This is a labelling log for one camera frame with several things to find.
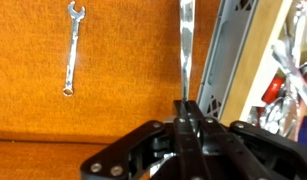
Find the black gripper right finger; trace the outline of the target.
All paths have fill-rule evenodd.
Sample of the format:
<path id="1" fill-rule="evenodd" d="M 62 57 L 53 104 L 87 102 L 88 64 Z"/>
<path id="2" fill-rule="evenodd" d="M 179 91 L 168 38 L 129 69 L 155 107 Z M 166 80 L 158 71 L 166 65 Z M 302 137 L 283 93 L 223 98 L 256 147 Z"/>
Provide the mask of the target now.
<path id="1" fill-rule="evenodd" d="M 227 128 L 204 117 L 195 101 L 186 110 L 197 122 L 202 152 L 225 156 L 234 172 L 252 180 L 307 180 L 306 146 L 243 121 Z"/>

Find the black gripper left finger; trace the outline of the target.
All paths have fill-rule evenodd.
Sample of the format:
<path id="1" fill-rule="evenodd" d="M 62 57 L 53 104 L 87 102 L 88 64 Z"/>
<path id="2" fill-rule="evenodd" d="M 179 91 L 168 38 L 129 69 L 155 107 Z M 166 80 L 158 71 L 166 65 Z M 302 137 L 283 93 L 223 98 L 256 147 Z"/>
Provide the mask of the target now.
<path id="1" fill-rule="evenodd" d="M 148 121 L 85 160 L 81 179 L 138 180 L 158 165 L 152 180 L 207 180 L 197 137 L 203 115 L 194 101 L 176 100 L 174 107 L 173 121 Z"/>

